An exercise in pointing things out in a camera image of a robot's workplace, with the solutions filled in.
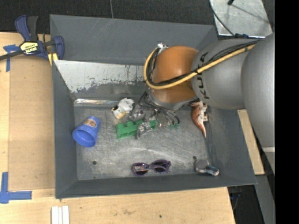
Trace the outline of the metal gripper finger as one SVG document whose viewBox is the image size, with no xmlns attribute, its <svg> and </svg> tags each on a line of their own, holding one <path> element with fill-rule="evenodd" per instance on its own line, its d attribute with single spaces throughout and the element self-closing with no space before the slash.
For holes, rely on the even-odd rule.
<svg viewBox="0 0 299 224">
<path fill-rule="evenodd" d="M 129 112 L 129 119 L 133 122 L 142 120 L 145 117 L 145 112 L 141 108 L 140 105 L 136 105 L 130 112 Z"/>
<path fill-rule="evenodd" d="M 149 122 L 142 122 L 137 127 L 136 138 L 140 139 L 144 134 L 153 131 Z"/>
</svg>

